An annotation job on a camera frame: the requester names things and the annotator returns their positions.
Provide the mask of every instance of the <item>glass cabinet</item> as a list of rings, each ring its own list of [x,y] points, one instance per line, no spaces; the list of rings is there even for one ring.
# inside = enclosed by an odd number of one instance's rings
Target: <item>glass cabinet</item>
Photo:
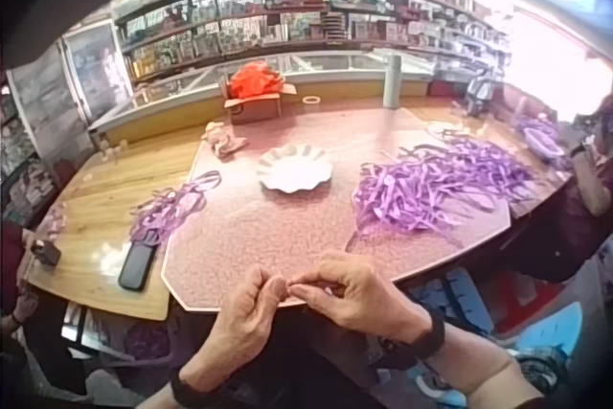
[[[90,124],[132,98],[112,20],[69,32],[63,42],[75,89]]]
[[[61,161],[79,168],[93,145],[57,43],[36,61],[9,71],[8,77],[40,158],[53,168]]]

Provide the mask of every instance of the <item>white cylinder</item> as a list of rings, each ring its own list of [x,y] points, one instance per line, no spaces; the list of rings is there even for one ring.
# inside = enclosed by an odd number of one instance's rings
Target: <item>white cylinder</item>
[[[387,56],[385,70],[385,88],[383,89],[383,107],[398,109],[400,107],[400,84],[402,83],[402,57]]]

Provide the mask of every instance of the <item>tape roll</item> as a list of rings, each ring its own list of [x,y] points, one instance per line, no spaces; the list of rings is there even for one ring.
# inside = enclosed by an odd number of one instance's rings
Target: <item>tape roll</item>
[[[319,104],[322,99],[319,96],[305,96],[303,98],[304,104]]]

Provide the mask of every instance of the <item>black wristband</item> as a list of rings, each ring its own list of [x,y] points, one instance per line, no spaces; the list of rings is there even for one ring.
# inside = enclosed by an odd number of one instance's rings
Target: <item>black wristband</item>
[[[573,158],[578,153],[585,152],[585,146],[583,143],[579,144],[577,147],[573,148],[570,153],[570,157]]]
[[[409,347],[421,361],[438,352],[444,344],[444,320],[437,310],[426,309],[432,320],[432,330],[413,342]]]
[[[180,369],[170,371],[170,388],[172,396],[182,407],[188,409],[200,409],[207,404],[211,404],[215,398],[208,393],[201,393],[184,383],[179,378]]]
[[[374,365],[378,368],[407,369],[415,366],[416,360],[425,360],[438,352],[444,344],[444,319],[438,310],[422,306],[430,315],[432,330],[412,344],[396,342],[379,337],[383,357]]]
[[[14,313],[11,313],[11,318],[12,318],[12,321],[13,321],[13,322],[14,322],[14,323],[15,323],[17,326],[23,326],[23,322],[19,321],[19,320],[17,319],[17,317],[14,315]]]

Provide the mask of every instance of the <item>wooden table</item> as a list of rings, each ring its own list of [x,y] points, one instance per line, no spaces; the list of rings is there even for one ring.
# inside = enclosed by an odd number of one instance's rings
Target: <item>wooden table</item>
[[[124,290],[117,283],[130,246],[130,209],[148,200],[152,191],[185,181],[202,132],[192,128],[145,140],[121,152],[117,163],[103,162],[100,154],[90,158],[56,202],[66,204],[67,218],[56,241],[60,262],[50,269],[36,261],[29,282],[84,306],[166,319],[169,292],[160,277],[161,256],[142,292]]]

